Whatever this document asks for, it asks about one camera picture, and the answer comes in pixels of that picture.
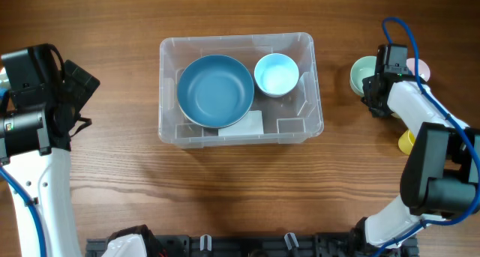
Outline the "mint green small bowl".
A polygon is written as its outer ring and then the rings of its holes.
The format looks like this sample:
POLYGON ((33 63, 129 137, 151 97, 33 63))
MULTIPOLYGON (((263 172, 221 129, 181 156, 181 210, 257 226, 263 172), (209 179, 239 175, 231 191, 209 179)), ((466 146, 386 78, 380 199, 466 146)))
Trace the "mint green small bowl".
POLYGON ((355 94, 364 96, 363 79, 374 75, 376 56, 365 56, 358 59, 350 70, 349 84, 355 94))

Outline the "pink plastic cup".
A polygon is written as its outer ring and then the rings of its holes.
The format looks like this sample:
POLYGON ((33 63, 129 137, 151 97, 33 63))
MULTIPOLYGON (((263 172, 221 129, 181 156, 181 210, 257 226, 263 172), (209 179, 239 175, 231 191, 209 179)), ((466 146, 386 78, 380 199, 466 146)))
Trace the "pink plastic cup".
MULTIPOLYGON (((409 71, 411 72, 412 75, 415 74, 415 70, 416 70, 416 67, 415 67, 415 59, 414 58, 408 58, 406 60, 406 65, 409 69, 409 71)), ((427 82, 430 77, 431 77, 431 70, 430 68, 428 67, 428 65, 422 61, 421 59, 418 60, 418 74, 419 76, 425 81, 427 82)))

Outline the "yellow plastic cup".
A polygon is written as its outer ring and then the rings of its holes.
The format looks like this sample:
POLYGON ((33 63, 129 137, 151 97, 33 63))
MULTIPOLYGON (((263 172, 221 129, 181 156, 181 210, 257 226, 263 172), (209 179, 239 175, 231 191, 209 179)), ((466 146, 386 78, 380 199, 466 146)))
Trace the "yellow plastic cup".
POLYGON ((415 144, 415 141, 416 141, 416 138, 413 135, 413 132, 410 130, 407 130, 399 138, 397 145, 402 153, 404 153, 405 155, 410 155, 413 149, 413 146, 415 144))

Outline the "light blue small bowl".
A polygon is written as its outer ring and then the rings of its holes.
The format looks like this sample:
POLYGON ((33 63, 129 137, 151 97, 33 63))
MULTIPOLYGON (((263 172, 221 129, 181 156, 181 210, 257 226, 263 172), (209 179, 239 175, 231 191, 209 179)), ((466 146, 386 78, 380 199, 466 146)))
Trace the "light blue small bowl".
POLYGON ((274 93, 287 92, 299 81, 299 67, 287 55, 271 53, 262 57, 253 71, 258 88, 274 93))

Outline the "dark blue bowl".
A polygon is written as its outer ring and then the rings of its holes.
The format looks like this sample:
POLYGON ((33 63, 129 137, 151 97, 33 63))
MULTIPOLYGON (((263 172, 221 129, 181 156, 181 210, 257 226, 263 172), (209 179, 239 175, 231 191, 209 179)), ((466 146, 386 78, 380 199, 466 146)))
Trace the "dark blue bowl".
POLYGON ((179 107, 188 100, 254 101, 254 81, 248 69, 227 55, 207 55, 189 64, 178 81, 179 107))

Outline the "pink small bowl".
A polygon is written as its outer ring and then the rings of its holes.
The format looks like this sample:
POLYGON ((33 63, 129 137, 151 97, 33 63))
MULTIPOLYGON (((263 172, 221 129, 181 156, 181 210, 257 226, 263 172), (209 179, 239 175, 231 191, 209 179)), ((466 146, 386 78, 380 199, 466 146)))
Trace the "pink small bowl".
POLYGON ((266 91, 262 88, 259 88, 260 92, 263 93, 265 96, 267 97, 274 97, 274 98, 277 98, 277 97, 283 97, 283 96, 286 96, 288 95, 291 91, 293 91, 293 89, 283 93, 283 92, 280 92, 280 93, 274 93, 274 92, 271 92, 271 91, 266 91))

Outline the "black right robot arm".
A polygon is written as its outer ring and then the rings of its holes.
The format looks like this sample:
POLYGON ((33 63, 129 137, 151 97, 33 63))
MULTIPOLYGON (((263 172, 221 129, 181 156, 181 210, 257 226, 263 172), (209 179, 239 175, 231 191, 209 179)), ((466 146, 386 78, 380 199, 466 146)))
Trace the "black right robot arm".
POLYGON ((350 256, 392 255, 428 226, 448 226, 479 212, 479 130, 456 119, 407 67, 407 47, 382 44, 361 101, 375 118, 396 115, 415 141, 399 195, 349 233, 350 256))

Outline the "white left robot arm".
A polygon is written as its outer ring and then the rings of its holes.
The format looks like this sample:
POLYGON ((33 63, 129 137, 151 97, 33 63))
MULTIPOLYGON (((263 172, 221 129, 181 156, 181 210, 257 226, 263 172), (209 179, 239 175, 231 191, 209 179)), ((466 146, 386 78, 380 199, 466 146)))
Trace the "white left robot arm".
POLYGON ((13 197, 23 256, 80 256, 71 204, 71 139, 100 82, 50 43, 1 56, 1 177, 13 197))

